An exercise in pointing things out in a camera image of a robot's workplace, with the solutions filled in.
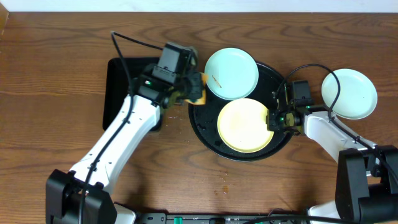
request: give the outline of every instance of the black cable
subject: black cable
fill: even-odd
[[[376,158],[379,159],[380,163],[388,170],[388,172],[391,173],[391,175],[392,175],[392,177],[393,177],[395,183],[398,185],[398,176],[397,176],[397,174],[394,172],[394,170],[392,169],[392,167],[387,163],[387,161],[385,161],[385,160],[376,152],[376,150],[374,150],[371,146],[369,146],[369,145],[366,144],[364,141],[362,141],[362,140],[361,140],[361,136],[355,136],[354,134],[350,133],[348,130],[346,130],[344,127],[342,127],[341,125],[339,125],[339,124],[335,121],[335,117],[332,117],[332,116],[331,116],[331,112],[333,111],[333,107],[335,106],[335,104],[336,104],[336,102],[337,102],[337,99],[338,99],[338,97],[340,96],[340,82],[339,82],[339,80],[338,80],[336,74],[335,74],[330,68],[328,68],[328,67],[326,67],[326,66],[324,66],[324,65],[320,65],[320,64],[315,64],[315,63],[314,63],[314,64],[302,65],[302,66],[300,66],[300,67],[294,69],[293,71],[291,71],[291,72],[286,76],[286,78],[285,78],[285,79],[282,81],[282,83],[279,85],[279,87],[278,87],[278,89],[277,89],[277,91],[276,91],[276,93],[275,93],[275,95],[274,95],[274,98],[277,98],[277,97],[278,97],[279,92],[280,92],[280,89],[282,88],[282,86],[287,82],[287,80],[288,80],[295,72],[297,72],[298,70],[300,70],[300,69],[302,69],[302,68],[307,68],[307,67],[321,67],[321,68],[325,69],[326,71],[330,72],[330,73],[334,76],[334,78],[335,78],[335,80],[336,80],[336,82],[337,82],[337,94],[336,94],[336,97],[335,97],[335,99],[333,100],[333,102],[331,103],[331,105],[330,105],[330,107],[329,107],[329,110],[328,110],[328,117],[329,117],[329,120],[330,120],[337,128],[339,128],[339,129],[342,130],[344,133],[346,133],[349,137],[353,138],[356,142],[362,144],[362,145],[365,146],[368,150],[370,150],[370,151],[374,154],[374,156],[375,156]]]
[[[337,224],[358,224],[356,222],[341,220],[338,218],[314,217],[306,215],[278,215],[274,217],[263,217],[263,218],[257,218],[255,220],[250,220],[243,224],[256,224],[260,222],[283,221],[283,220],[316,221],[316,222],[327,222],[327,223],[337,223]]]
[[[106,142],[106,144],[103,146],[103,148],[100,150],[100,152],[98,153],[98,155],[95,157],[93,163],[90,165],[90,169],[88,170],[87,176],[86,176],[86,180],[85,183],[83,185],[83,190],[81,191],[81,199],[80,199],[80,203],[79,203],[79,224],[83,224],[83,211],[84,211],[84,206],[85,206],[85,199],[86,199],[86,191],[88,188],[88,183],[90,182],[90,178],[91,175],[93,174],[96,165],[98,163],[98,161],[100,161],[101,156],[104,154],[105,150],[108,148],[108,146],[111,144],[111,142],[113,141],[113,139],[118,135],[118,133],[120,132],[120,130],[122,130],[122,128],[124,127],[124,125],[129,121],[130,115],[132,113],[132,106],[133,106],[133,98],[134,98],[134,91],[133,91],[133,85],[132,85],[132,80],[131,80],[131,76],[129,73],[129,69],[127,67],[127,63],[126,60],[124,59],[122,52],[120,51],[119,45],[116,42],[116,39],[114,36],[118,36],[118,37],[122,37],[126,40],[130,40],[133,41],[134,43],[137,44],[141,44],[147,47],[152,47],[155,49],[159,49],[162,50],[163,48],[161,47],[157,47],[151,44],[147,44],[147,43],[143,43],[141,41],[138,40],[134,40],[132,38],[126,37],[125,35],[121,35],[118,34],[117,32],[112,31],[111,32],[111,37],[112,37],[112,41],[114,44],[114,47],[116,49],[116,51],[119,54],[119,58],[120,61],[122,62],[122,66],[123,66],[123,70],[126,72],[127,75],[127,80],[129,82],[129,95],[130,95],[130,106],[129,106],[129,111],[127,112],[126,117],[123,119],[122,123],[120,124],[119,128],[113,133],[113,135],[110,137],[110,139],[108,140],[108,142]]]

